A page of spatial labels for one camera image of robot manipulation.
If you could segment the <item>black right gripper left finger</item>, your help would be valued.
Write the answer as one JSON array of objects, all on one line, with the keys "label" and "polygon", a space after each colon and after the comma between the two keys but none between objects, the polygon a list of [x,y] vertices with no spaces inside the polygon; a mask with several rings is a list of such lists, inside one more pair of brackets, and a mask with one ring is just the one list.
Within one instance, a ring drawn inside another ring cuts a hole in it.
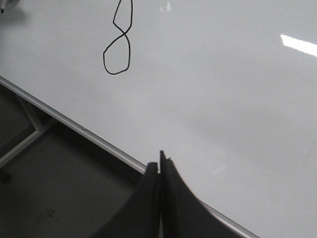
[{"label": "black right gripper left finger", "polygon": [[160,225],[158,164],[147,164],[136,190],[93,238],[157,238]]}]

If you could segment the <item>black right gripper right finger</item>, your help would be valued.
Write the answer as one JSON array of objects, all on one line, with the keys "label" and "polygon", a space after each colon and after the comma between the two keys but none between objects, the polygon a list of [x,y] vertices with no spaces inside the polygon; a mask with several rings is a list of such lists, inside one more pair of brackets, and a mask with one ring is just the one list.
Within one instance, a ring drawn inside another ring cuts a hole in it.
[{"label": "black right gripper right finger", "polygon": [[160,151],[161,215],[165,238],[240,238],[213,216],[183,181],[174,162]]}]

